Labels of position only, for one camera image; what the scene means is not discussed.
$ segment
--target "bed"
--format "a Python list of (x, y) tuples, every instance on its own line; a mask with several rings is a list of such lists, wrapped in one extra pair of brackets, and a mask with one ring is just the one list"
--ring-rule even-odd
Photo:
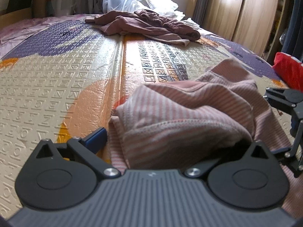
[[(254, 74), (261, 94), (269, 86), (286, 87), (262, 58), (211, 33), (205, 38), (216, 46), (191, 42), (183, 48), (140, 35), (105, 37), (86, 18), (91, 16), (26, 20), (0, 31), (0, 208), (5, 218), (22, 207), (14, 180), (41, 139), (66, 142), (107, 128), (112, 109), (142, 83), (194, 80), (234, 56)], [(290, 117), (274, 113), (292, 139)], [(98, 156), (110, 162), (106, 148)], [(302, 177), (297, 180), (303, 185)], [(292, 213), (298, 217), (299, 209)]]

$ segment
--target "wooden cabinet door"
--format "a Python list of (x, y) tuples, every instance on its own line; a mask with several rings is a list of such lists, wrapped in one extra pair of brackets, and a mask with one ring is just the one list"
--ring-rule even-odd
[(232, 41), (261, 56), (275, 19), (278, 0), (244, 0)]
[(243, 0), (209, 0), (203, 28), (231, 40)]

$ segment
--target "pink and white striped fabric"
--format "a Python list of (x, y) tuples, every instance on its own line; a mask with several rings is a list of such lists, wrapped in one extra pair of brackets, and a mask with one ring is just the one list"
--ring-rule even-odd
[[(270, 150), (290, 146), (254, 77), (235, 58), (196, 81), (141, 85), (109, 122), (112, 164), (132, 169), (188, 168), (241, 139)], [(290, 191), (283, 208), (303, 216), (303, 177), (283, 167)]]

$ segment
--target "pink clothing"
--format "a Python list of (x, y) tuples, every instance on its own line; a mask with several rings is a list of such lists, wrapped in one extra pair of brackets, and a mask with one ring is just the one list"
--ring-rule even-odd
[(183, 46), (200, 39), (200, 33), (189, 25), (147, 10), (135, 13), (113, 10), (86, 22), (101, 25), (100, 30), (106, 35), (139, 33), (156, 41)]
[[(262, 140), (271, 150), (290, 146), (254, 77), (234, 58), (196, 81), (148, 83), (118, 106), (109, 122), (112, 164), (131, 169), (189, 168), (218, 148)], [(303, 183), (284, 169), (291, 189), (284, 207), (301, 211)]]

